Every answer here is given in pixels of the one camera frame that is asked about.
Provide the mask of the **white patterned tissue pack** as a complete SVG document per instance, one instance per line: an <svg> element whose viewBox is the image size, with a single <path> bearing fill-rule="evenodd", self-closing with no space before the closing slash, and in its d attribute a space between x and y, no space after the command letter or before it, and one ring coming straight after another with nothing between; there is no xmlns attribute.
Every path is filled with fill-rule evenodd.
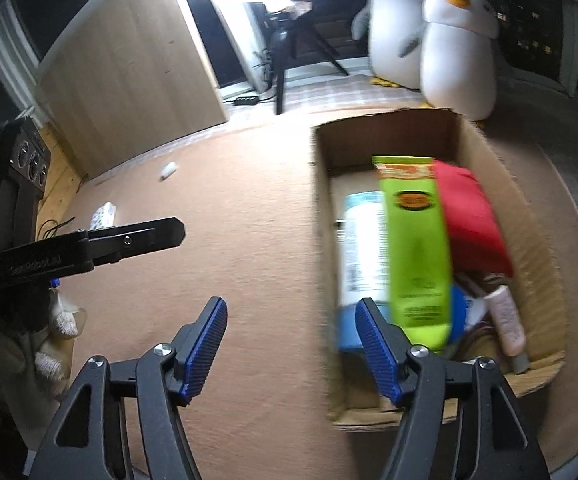
<svg viewBox="0 0 578 480"><path fill-rule="evenodd" d="M116 207L111 202L105 202L92 215L91 230L102 230L112 228L115 223Z"/></svg>

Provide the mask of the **green hand cream tube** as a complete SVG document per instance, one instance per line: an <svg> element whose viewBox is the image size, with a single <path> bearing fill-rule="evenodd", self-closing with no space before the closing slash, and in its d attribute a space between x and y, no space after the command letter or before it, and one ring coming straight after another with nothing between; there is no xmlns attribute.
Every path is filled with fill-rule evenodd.
<svg viewBox="0 0 578 480"><path fill-rule="evenodd" d="M452 329L453 267L434 162L372 158L383 194L392 321L413 344L440 351Z"/></svg>

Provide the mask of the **white blue bottle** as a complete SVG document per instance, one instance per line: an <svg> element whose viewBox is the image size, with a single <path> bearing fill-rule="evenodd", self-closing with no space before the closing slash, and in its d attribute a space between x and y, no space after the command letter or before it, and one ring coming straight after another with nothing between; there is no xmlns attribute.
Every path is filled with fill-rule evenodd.
<svg viewBox="0 0 578 480"><path fill-rule="evenodd" d="M339 257L341 312L338 346L342 351L355 351L360 347L360 340L353 310L359 299L372 298L385 319L394 324L390 309L389 259L381 191L358 192L345 197L339 229ZM452 329L448 343L442 350L457 343L464 334L466 322L466 300L453 280L450 310Z"/></svg>

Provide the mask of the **small white cylinder cap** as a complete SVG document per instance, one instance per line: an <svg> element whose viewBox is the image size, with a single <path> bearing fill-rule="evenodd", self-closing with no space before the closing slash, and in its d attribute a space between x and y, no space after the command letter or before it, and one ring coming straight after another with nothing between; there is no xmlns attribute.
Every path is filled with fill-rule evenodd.
<svg viewBox="0 0 578 480"><path fill-rule="evenodd" d="M169 162L161 171L160 179L166 180L172 176L178 169L176 162Z"/></svg>

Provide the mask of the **pink cosmetic tube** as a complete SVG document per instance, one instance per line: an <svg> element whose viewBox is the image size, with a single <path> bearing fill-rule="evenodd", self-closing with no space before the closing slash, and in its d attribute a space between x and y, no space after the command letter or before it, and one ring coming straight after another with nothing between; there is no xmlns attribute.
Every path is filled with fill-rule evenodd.
<svg viewBox="0 0 578 480"><path fill-rule="evenodd" d="M484 297L484 304L498 333L502 351L510 358L525 350L526 337L520 314L507 285L499 286Z"/></svg>

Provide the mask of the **red cloth item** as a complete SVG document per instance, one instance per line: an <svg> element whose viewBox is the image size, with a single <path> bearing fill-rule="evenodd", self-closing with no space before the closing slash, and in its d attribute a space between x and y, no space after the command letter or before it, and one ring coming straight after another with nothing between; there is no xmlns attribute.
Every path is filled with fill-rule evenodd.
<svg viewBox="0 0 578 480"><path fill-rule="evenodd" d="M455 272L513 277L495 211L470 170L436 160L434 174L443 207Z"/></svg>

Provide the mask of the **wooden headboard panel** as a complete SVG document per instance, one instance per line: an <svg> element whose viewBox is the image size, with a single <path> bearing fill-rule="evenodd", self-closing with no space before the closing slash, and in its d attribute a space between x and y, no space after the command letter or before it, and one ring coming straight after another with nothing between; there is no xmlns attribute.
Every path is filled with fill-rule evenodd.
<svg viewBox="0 0 578 480"><path fill-rule="evenodd" d="M89 177L227 120L187 0L89 0L35 96Z"/></svg>

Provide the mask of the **black power strip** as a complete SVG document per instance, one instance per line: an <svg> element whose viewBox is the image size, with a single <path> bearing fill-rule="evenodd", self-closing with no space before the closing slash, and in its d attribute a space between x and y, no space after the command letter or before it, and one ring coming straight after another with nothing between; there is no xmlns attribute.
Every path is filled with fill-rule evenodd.
<svg viewBox="0 0 578 480"><path fill-rule="evenodd" d="M232 104L234 106L255 106L259 102L261 102L259 96L237 96Z"/></svg>

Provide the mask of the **small penguin plush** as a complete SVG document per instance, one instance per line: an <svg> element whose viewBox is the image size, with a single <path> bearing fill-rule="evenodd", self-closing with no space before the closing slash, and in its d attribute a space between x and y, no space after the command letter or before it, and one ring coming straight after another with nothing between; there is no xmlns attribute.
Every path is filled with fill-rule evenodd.
<svg viewBox="0 0 578 480"><path fill-rule="evenodd" d="M420 90L433 107L482 122L497 100L497 16L487 0L422 0L422 23L397 55L420 54Z"/></svg>

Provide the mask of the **large penguin plush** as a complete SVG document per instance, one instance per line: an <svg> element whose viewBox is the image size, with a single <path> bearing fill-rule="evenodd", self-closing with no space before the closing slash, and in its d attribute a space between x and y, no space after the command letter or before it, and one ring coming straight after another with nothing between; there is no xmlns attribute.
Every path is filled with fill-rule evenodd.
<svg viewBox="0 0 578 480"><path fill-rule="evenodd" d="M354 16L352 38L367 39L371 82L385 87L420 88L420 51L402 58L400 44L418 32L423 0L367 0Z"/></svg>

